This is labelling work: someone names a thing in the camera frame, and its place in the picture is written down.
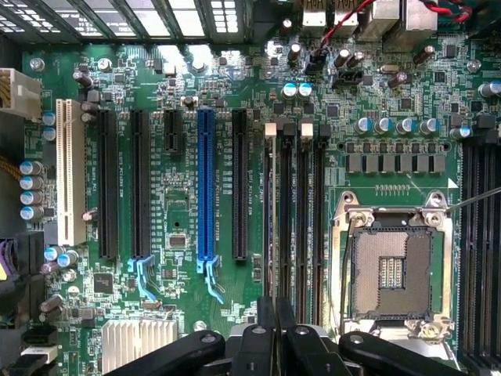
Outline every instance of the black ram slot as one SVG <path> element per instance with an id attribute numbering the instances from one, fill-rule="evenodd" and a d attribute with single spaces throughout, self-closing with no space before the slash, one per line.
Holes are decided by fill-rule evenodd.
<path id="1" fill-rule="evenodd" d="M 463 147 L 463 199 L 501 186 L 498 146 Z M 461 211 L 459 360 L 475 374 L 501 364 L 501 197 Z"/>
<path id="2" fill-rule="evenodd" d="M 171 154 L 182 154 L 182 112 L 164 111 L 165 150 Z"/>
<path id="3" fill-rule="evenodd" d="M 232 241 L 233 259 L 247 259 L 247 213 L 249 199 L 249 182 L 247 169 L 249 147 L 247 142 L 247 110 L 232 111 L 233 135 L 233 222 Z"/>
<path id="4" fill-rule="evenodd" d="M 117 116 L 110 110 L 97 115 L 98 248 L 102 259 L 118 255 Z"/>
<path id="5" fill-rule="evenodd" d="M 296 200 L 296 321 L 306 323 L 308 293 L 308 161 L 310 143 L 299 140 L 297 148 Z"/>
<path id="6" fill-rule="evenodd" d="M 264 296 L 270 296 L 270 283 L 271 276 L 270 260 L 272 260 L 272 217 L 271 206 L 272 197 L 270 195 L 270 174 L 272 172 L 270 163 L 270 146 L 265 141 L 265 152 L 263 155 L 263 292 Z"/>
<path id="7" fill-rule="evenodd" d="M 132 258 L 151 254 L 150 239 L 150 120 L 132 110 L 131 122 L 131 246 Z"/>
<path id="8" fill-rule="evenodd" d="M 313 176 L 313 252 L 312 252 L 312 324 L 322 326 L 323 305 L 323 234 L 325 196 L 325 156 L 329 144 L 330 126 L 320 125 L 315 141 Z"/>
<path id="9" fill-rule="evenodd" d="M 295 125 L 283 126 L 282 150 L 280 152 L 280 217 L 279 217 L 279 296 L 290 296 L 290 202 L 292 187 L 292 149 L 294 147 Z"/>

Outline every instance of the blue pcie slot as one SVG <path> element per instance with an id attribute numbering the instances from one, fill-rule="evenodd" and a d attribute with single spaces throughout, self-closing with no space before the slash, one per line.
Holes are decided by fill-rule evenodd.
<path id="1" fill-rule="evenodd" d="M 207 289 L 220 303 L 214 289 L 219 258 L 214 256 L 214 149 L 215 115 L 208 108 L 197 111 L 198 128 L 198 257 L 196 272 L 204 274 Z"/>

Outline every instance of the motherboard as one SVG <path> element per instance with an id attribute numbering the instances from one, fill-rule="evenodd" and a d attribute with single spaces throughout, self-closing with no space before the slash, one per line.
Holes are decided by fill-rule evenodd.
<path id="1" fill-rule="evenodd" d="M 145 352 L 227 337 L 262 295 L 331 338 L 403 333 L 457 366 L 461 222 L 439 209 L 460 202 L 462 142 L 494 128 L 501 61 L 460 32 L 420 52 L 333 40 L 319 62 L 317 45 L 23 54 L 43 111 L 25 157 L 45 166 L 24 215 L 45 235 L 59 374 L 139 357 L 138 333 Z"/>

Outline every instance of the green circuit board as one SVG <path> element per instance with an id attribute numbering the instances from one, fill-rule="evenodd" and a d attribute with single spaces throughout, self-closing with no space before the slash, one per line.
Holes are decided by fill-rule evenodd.
<path id="1" fill-rule="evenodd" d="M 79 85 L 72 74 L 82 65 L 88 67 L 88 74 L 99 83 L 99 91 L 111 92 L 111 101 L 101 100 L 101 107 L 117 114 L 117 145 L 119 168 L 119 256 L 117 261 L 103 261 L 98 254 L 98 233 L 94 226 L 88 226 L 87 242 L 75 249 L 80 254 L 77 279 L 65 282 L 60 276 L 48 278 L 48 295 L 59 293 L 64 298 L 63 315 L 55 322 L 60 331 L 60 344 L 64 357 L 61 358 L 59 374 L 93 374 L 99 369 L 100 328 L 110 319 L 135 319 L 152 317 L 162 320 L 176 320 L 180 335 L 200 329 L 200 325 L 219 331 L 228 336 L 235 324 L 252 323 L 257 314 L 257 299 L 263 294 L 261 278 L 254 275 L 254 257 L 262 259 L 265 201 L 263 191 L 263 154 L 265 149 L 265 123 L 292 121 L 297 124 L 303 119 L 313 119 L 315 130 L 320 124 L 330 126 L 332 136 L 325 154 L 325 214 L 324 254 L 325 273 L 323 290 L 322 325 L 330 329 L 331 273 L 333 265 L 333 219 L 340 197 L 349 190 L 356 194 L 361 204 L 377 206 L 420 206 L 429 193 L 440 190 L 449 204 L 460 200 L 462 182 L 461 145 L 449 132 L 452 129 L 451 115 L 462 118 L 464 126 L 472 126 L 474 116 L 481 111 L 499 110 L 499 100 L 490 103 L 482 99 L 477 87 L 497 77 L 501 63 L 494 58 L 488 47 L 469 42 L 465 35 L 442 35 L 429 41 L 436 50 L 436 56 L 416 67 L 413 54 L 384 53 L 379 43 L 355 44 L 333 41 L 331 54 L 323 74 L 312 77 L 304 73 L 303 57 L 298 65 L 287 63 L 289 43 L 284 40 L 271 40 L 263 46 L 232 46 L 217 48 L 208 45 L 178 46 L 159 45 L 144 48 L 137 45 L 83 45 L 33 47 L 23 55 L 23 72 L 43 83 L 43 111 L 54 113 L 56 99 L 79 100 Z M 314 48 L 314 43 L 301 41 L 305 49 Z M 453 57 L 445 56 L 448 46 L 456 46 Z M 363 51 L 366 55 L 361 67 L 365 73 L 363 83 L 354 88 L 332 89 L 331 77 L 334 74 L 333 56 L 341 48 L 350 51 Z M 30 61 L 33 58 L 45 61 L 43 72 L 33 72 Z M 112 71 L 102 72 L 97 63 L 109 59 Z M 177 74 L 166 78 L 156 74 L 151 61 L 164 59 L 174 62 Z M 478 73 L 467 70 L 469 61 L 481 61 Z M 205 69 L 196 72 L 192 69 L 194 60 L 203 60 Z M 385 64 L 397 64 L 409 75 L 409 80 L 396 89 L 388 88 L 389 76 L 379 69 Z M 286 83 L 300 85 L 308 82 L 313 90 L 306 102 L 284 100 L 282 88 Z M 193 110 L 182 104 L 182 96 L 197 97 L 198 104 Z M 216 150 L 215 150 L 215 254 L 221 262 L 217 268 L 215 288 L 224 302 L 221 304 L 207 292 L 203 276 L 196 272 L 197 250 L 197 137 L 196 115 L 199 108 L 213 108 L 216 113 Z M 166 108 L 178 108 L 184 112 L 185 144 L 181 157 L 172 157 L 164 149 L 164 125 L 158 115 Z M 249 123 L 249 164 L 248 164 L 248 250 L 246 262 L 232 260 L 232 133 L 231 110 L 247 109 Z M 154 267 L 150 270 L 148 289 L 160 302 L 159 309 L 145 309 L 142 306 L 135 275 L 128 272 L 131 257 L 130 233 L 130 150 L 128 139 L 128 117 L 130 110 L 145 110 L 150 115 L 151 131 L 151 244 L 155 255 Z M 354 130 L 360 118 L 390 118 L 395 124 L 405 118 L 415 122 L 435 118 L 439 123 L 436 133 L 423 136 L 416 128 L 407 136 L 389 132 L 377 136 L 373 132 L 364 135 Z M 25 156 L 29 160 L 43 158 L 42 137 L 45 126 L 27 124 Z M 96 129 L 93 124 L 86 125 L 86 206 L 97 206 L 96 184 Z M 378 161 L 388 155 L 426 155 L 443 156 L 440 159 L 440 172 L 433 167 L 422 171 L 397 173 L 396 171 L 369 171 L 368 156 L 376 155 Z M 360 170 L 348 168 L 347 157 L 361 158 Z M 293 155 L 293 174 L 291 201 L 291 250 L 290 258 L 295 263 L 294 239 L 298 232 L 295 213 L 297 211 L 297 176 L 295 152 Z M 313 158 L 308 159 L 308 181 L 312 184 Z M 55 207 L 57 201 L 56 181 L 48 179 L 45 184 L 47 205 Z M 307 198 L 312 220 L 313 195 Z M 46 218 L 44 223 L 54 219 Z M 455 323 L 459 296 L 459 217 L 453 220 L 452 281 L 450 318 Z M 169 237 L 183 234 L 186 245 L 171 247 Z M 308 236 L 308 262 L 311 262 L 312 239 Z M 432 287 L 442 289 L 442 250 L 437 247 L 431 261 Z M 107 273 L 113 276 L 112 284 L 103 287 L 96 274 Z M 308 273 L 308 286 L 312 283 Z M 291 275 L 291 298 L 295 303 L 295 275 Z M 309 305 L 313 297 L 307 297 Z M 84 307 L 96 309 L 94 327 L 82 325 L 75 310 Z M 439 312 L 442 308 L 441 295 L 434 294 L 432 308 Z M 306 320 L 312 322 L 311 307 L 306 309 Z M 452 330 L 449 344 L 456 348 L 456 332 Z"/>

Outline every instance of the white pci slot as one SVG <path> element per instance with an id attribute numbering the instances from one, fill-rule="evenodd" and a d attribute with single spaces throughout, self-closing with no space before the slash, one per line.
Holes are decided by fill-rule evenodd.
<path id="1" fill-rule="evenodd" d="M 86 240 L 85 126 L 80 103 L 56 100 L 57 239 L 58 245 L 74 246 Z"/>

